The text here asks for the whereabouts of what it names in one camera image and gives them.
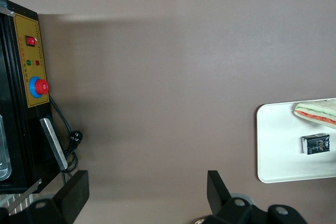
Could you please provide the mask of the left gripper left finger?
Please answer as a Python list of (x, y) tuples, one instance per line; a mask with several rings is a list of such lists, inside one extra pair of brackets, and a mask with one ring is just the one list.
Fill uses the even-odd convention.
[(89, 195), (88, 171), (79, 170), (53, 198), (38, 200), (28, 207), (28, 223), (74, 223)]

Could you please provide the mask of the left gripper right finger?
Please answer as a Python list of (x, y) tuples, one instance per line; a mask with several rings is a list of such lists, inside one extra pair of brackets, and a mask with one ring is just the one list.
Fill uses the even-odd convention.
[(244, 198), (232, 197), (216, 170), (207, 172), (207, 199), (212, 211), (207, 223), (248, 223), (251, 204)]

